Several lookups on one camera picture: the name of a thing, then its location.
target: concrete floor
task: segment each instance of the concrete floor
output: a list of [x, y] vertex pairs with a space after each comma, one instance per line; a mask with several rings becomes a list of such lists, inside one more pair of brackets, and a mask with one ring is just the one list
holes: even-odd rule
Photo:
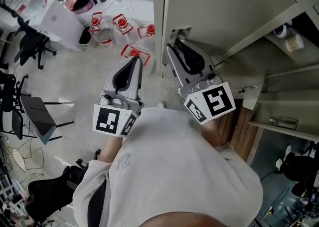
[[[75, 124], [58, 128], [54, 136], [63, 138], [42, 144], [39, 139], [32, 139], [31, 149], [43, 148], [44, 166], [40, 170], [27, 170], [24, 173], [12, 163], [11, 174], [21, 181], [32, 173], [44, 173], [45, 179], [60, 176], [66, 165], [75, 165], [79, 158], [88, 162], [93, 159], [94, 152], [102, 148], [107, 138], [106, 135], [92, 131], [92, 118], [94, 104], [99, 102], [99, 95], [103, 89], [105, 77], [121, 58], [111, 48], [97, 46], [92, 50], [76, 52], [69, 50], [58, 43], [51, 42], [48, 45], [57, 50], [57, 55], [45, 52], [42, 57], [43, 70], [37, 69], [37, 59], [30, 58], [24, 66], [17, 65], [13, 59], [19, 51], [19, 42], [24, 33], [21, 32], [8, 47], [3, 62], [9, 63], [9, 73], [16, 71], [17, 81], [28, 74], [29, 78], [23, 85], [22, 92], [32, 96], [41, 97], [44, 102], [69, 101], [74, 105], [49, 105], [48, 111], [57, 124], [75, 121]], [[179, 97], [175, 93], [178, 89], [177, 81], [162, 79], [157, 74], [142, 78], [142, 88], [139, 96], [145, 103], [145, 107], [156, 107], [157, 103], [164, 100], [169, 108], [182, 109]], [[29, 121], [24, 116], [24, 124]], [[5, 131], [11, 128], [11, 113], [4, 113], [3, 127]], [[18, 148], [28, 139], [19, 140], [16, 135], [8, 135], [12, 147]], [[21, 151], [25, 156], [29, 153], [27, 145]], [[27, 168], [35, 168], [42, 165], [42, 155], [38, 151], [26, 160]], [[62, 209], [54, 220], [61, 226], [77, 226], [73, 218], [72, 205]]]

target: cabinet door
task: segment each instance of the cabinet door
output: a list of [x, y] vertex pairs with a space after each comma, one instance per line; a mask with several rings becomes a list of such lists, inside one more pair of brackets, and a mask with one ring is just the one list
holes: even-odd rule
[[273, 21], [294, 4], [294, 0], [164, 0], [164, 4], [154, 0], [155, 26], [162, 28], [158, 64], [165, 64], [162, 56], [173, 29], [191, 27], [187, 40], [211, 56], [221, 56], [241, 50], [285, 23]]
[[318, 141], [318, 71], [314, 65], [266, 77], [250, 124]]

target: white sweatshirt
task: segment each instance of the white sweatshirt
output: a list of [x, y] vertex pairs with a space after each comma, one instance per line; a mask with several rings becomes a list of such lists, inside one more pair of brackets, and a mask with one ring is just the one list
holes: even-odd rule
[[73, 197], [79, 227], [88, 226], [89, 201], [105, 179], [100, 227], [138, 227], [168, 212], [246, 227], [263, 198], [259, 177], [232, 148], [213, 148], [191, 115], [168, 109], [143, 109], [114, 162], [89, 163]]

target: shelf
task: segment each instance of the shelf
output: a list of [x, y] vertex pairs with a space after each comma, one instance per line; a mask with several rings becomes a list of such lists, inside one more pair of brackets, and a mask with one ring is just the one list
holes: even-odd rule
[[[285, 40], [287, 38], [294, 36], [296, 33], [298, 33], [302, 37], [305, 47], [303, 49], [289, 52], [286, 48]], [[319, 48], [310, 40], [308, 40], [305, 36], [303, 36], [291, 27], [288, 28], [287, 35], [284, 38], [278, 38], [272, 32], [267, 34], [265, 38], [272, 42], [280, 50], [282, 50], [289, 58], [291, 58], [297, 64], [312, 65], [319, 63]]]

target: logo on sweatshirt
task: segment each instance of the logo on sweatshirt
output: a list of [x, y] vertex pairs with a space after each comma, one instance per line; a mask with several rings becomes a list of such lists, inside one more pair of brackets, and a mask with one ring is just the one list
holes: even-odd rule
[[122, 155], [119, 159], [118, 159], [118, 163], [116, 165], [116, 169], [119, 170], [123, 170], [124, 168], [126, 168], [130, 163], [129, 163], [129, 157], [131, 156], [130, 153], [126, 153], [124, 155]]

